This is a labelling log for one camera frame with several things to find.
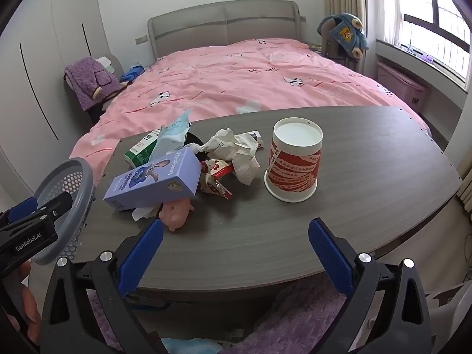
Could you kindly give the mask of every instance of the crumpled paper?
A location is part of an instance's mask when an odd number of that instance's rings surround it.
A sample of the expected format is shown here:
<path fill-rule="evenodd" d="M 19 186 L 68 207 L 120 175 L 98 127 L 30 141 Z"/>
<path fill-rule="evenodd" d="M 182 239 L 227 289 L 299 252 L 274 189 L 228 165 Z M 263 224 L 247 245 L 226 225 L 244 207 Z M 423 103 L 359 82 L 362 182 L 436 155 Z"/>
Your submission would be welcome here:
<path fill-rule="evenodd" d="M 236 178 L 244 185 L 250 185 L 260 168 L 255 154 L 258 142 L 250 133 L 235 135 L 230 128 L 220 129 L 203 146 L 187 145 L 193 152 L 208 152 L 211 159 L 231 161 Z"/>

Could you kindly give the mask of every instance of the purple box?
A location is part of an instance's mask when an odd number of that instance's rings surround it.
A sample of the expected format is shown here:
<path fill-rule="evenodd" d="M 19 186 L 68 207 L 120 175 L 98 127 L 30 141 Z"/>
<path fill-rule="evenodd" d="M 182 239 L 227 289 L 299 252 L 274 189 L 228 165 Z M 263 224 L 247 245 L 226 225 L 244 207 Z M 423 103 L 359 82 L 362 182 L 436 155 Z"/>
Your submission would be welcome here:
<path fill-rule="evenodd" d="M 103 199 L 117 210 L 127 210 L 193 197 L 200 171 L 195 154 L 182 148 L 115 177 Z"/>

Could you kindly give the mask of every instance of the red and white paper cup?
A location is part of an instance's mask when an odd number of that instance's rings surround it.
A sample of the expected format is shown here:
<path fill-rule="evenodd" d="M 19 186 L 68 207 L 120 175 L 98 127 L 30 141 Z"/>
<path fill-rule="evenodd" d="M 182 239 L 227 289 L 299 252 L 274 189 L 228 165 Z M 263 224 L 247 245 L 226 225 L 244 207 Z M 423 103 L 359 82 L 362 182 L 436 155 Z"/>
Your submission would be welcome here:
<path fill-rule="evenodd" d="M 284 118 L 274 126 L 268 167 L 267 190 L 285 202 L 301 202 L 315 193 L 323 131 L 304 118 Z"/>

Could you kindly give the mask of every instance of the gray table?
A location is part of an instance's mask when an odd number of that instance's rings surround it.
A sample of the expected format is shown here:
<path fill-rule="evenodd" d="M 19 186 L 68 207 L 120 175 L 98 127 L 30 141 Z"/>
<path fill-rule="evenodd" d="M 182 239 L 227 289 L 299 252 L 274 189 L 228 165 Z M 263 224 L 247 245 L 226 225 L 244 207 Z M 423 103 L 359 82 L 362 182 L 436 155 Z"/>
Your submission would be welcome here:
<path fill-rule="evenodd" d="M 324 132 L 318 188 L 301 203 L 272 197 L 263 183 L 268 147 L 250 187 L 234 177 L 224 184 L 233 198 L 199 194 L 185 226 L 166 231 L 140 287 L 172 292 L 240 290 L 283 283 L 322 271 L 307 239 L 308 223 L 321 217 L 334 235 L 358 252 L 383 255 L 423 227 L 459 188 L 461 179 L 440 148 L 399 108 L 337 106 L 240 114 L 194 122 L 203 141 L 220 128 L 258 130 L 269 145 L 274 124 L 305 117 Z M 80 235 L 77 261 L 93 260 L 136 235 L 135 223 L 103 200 L 115 176 L 128 169 L 125 151 L 142 135 L 118 144 L 101 178 Z"/>

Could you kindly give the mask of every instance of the red candy wrapper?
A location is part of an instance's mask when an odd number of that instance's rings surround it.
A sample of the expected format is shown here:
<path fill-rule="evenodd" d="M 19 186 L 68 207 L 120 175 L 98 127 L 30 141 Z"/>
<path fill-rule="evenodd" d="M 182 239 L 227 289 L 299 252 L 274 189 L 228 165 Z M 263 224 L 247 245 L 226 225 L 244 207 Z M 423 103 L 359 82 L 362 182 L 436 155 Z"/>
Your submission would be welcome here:
<path fill-rule="evenodd" d="M 234 171 L 233 165 L 221 159 L 211 159 L 201 162 L 199 189 L 205 193 L 218 194 L 230 199 L 233 195 L 217 178 Z"/>

